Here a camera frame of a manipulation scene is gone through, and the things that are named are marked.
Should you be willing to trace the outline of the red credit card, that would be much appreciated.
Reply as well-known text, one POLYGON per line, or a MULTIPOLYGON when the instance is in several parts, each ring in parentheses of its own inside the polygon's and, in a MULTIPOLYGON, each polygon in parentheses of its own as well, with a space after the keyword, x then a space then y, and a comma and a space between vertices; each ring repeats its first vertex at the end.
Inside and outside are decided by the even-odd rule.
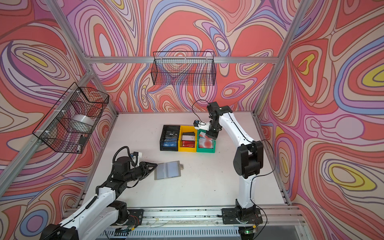
POLYGON ((196 144, 195 141, 182 140, 181 147, 182 148, 194 148, 195 144, 196 144))

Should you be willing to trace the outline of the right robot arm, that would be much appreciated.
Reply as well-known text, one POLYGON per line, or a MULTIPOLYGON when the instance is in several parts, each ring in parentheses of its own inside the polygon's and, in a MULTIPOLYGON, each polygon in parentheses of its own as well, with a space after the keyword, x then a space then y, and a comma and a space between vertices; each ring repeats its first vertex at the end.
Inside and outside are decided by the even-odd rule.
POLYGON ((237 147, 233 165, 240 181, 233 217, 242 223, 248 222, 259 210, 254 201, 253 182, 264 166, 263 143, 255 141, 246 133, 230 107, 220 107, 218 103, 212 102, 208 104, 207 110, 211 119, 207 136, 216 140, 219 132, 225 130, 237 147))

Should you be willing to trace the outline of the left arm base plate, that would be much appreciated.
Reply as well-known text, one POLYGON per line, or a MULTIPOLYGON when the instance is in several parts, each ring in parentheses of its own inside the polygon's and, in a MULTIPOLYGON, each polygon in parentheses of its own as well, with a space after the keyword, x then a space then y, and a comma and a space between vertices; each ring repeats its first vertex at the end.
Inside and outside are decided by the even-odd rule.
POLYGON ((113 218, 110 226, 137 227, 143 222, 143 209, 116 210, 117 217, 113 218))

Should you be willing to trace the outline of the blue credit card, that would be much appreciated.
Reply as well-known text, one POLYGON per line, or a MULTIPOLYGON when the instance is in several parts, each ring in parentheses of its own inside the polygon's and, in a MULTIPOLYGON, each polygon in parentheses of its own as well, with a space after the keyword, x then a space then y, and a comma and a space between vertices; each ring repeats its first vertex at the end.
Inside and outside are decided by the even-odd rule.
POLYGON ((161 143, 161 151, 178 151, 178 142, 177 141, 164 141, 161 143))

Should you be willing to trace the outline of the grey card holder wallet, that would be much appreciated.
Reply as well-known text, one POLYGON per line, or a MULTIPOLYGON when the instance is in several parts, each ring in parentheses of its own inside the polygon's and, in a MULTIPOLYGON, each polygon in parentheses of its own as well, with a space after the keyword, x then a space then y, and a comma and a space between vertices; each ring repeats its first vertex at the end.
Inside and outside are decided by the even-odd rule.
POLYGON ((183 169, 184 166, 180 163, 180 161, 158 164, 155 169, 155 180, 180 177, 183 169))

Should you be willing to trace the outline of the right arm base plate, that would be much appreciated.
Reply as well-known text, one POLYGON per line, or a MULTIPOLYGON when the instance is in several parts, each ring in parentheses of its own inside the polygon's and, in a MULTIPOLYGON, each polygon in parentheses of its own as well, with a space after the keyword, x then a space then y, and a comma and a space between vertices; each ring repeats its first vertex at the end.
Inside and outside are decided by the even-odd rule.
POLYGON ((257 207, 248 209, 242 209, 240 207, 223 208, 218 217, 222 219, 225 225, 251 224, 258 226, 264 222, 261 209, 257 207))

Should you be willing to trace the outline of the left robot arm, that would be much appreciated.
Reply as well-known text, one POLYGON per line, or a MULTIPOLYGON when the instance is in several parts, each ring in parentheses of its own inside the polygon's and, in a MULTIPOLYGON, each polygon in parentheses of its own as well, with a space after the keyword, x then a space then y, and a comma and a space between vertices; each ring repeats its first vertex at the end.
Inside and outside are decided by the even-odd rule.
POLYGON ((141 153, 123 146, 112 158, 107 180, 96 187, 96 193, 59 224, 50 224, 41 233, 41 240, 95 240, 113 224, 123 226, 129 221, 127 204, 118 201, 126 190, 134 188, 157 168, 157 164, 141 162, 141 153))

